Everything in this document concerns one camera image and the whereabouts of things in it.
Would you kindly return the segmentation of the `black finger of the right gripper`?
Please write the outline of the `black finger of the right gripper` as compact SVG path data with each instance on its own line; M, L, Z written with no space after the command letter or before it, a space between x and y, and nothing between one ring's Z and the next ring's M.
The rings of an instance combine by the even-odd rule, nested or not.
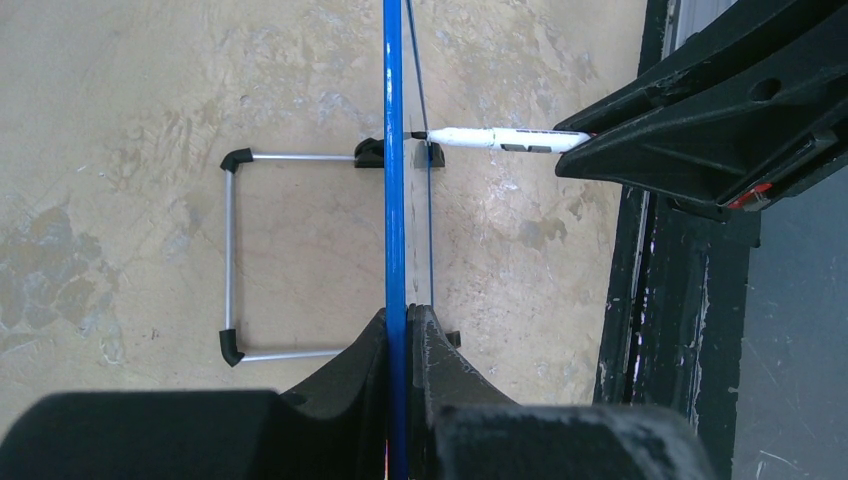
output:
M558 176L641 188L706 217L766 209L847 163L847 23L825 19L712 88L588 133Z
M738 1L664 59L658 1L650 1L640 66L631 83L560 121L559 131L604 133L730 79L820 24L845 1Z

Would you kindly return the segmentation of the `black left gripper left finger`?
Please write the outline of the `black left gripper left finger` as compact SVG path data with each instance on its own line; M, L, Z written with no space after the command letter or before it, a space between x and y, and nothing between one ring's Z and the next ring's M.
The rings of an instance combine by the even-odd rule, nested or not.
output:
M285 392L64 392L1 444L5 479L380 479L388 341L378 312Z

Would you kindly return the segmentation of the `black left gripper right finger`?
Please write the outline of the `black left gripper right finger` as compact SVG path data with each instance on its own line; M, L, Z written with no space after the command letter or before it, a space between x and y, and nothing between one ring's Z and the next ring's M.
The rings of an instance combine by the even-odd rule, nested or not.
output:
M521 405L450 342L429 305L407 310L413 479L710 479L691 426L654 406Z

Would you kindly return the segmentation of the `blue framed whiteboard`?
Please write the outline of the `blue framed whiteboard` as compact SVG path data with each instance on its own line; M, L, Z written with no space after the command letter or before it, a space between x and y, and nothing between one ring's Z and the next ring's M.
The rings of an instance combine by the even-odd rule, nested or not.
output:
M428 131L419 42L411 1L383 4L385 301L389 348L388 476L411 476L408 362L415 305L433 301L431 169L413 166L418 140Z

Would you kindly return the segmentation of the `white marker pen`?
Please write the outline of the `white marker pen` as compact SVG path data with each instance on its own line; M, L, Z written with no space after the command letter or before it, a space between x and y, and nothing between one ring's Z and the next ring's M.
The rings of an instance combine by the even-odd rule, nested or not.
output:
M409 136L442 146L541 154L566 153L592 139L591 134L575 131L457 127L412 131Z

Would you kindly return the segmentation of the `whiteboard stand foot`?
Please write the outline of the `whiteboard stand foot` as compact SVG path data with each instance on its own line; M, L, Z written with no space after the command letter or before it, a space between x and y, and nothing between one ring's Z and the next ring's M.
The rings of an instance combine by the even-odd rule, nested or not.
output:
M413 166L419 170L444 168L445 156L439 143L418 141L413 149Z
M460 348L462 345L461 332L460 331L449 331L446 333L446 338L448 342L455 348Z

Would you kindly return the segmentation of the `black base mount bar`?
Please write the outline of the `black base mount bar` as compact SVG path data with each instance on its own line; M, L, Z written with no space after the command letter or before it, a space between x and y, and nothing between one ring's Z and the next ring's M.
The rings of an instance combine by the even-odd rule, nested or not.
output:
M664 59L738 1L658 1ZM741 341L760 217L706 217L621 185L594 399L681 415L718 479L732 475Z

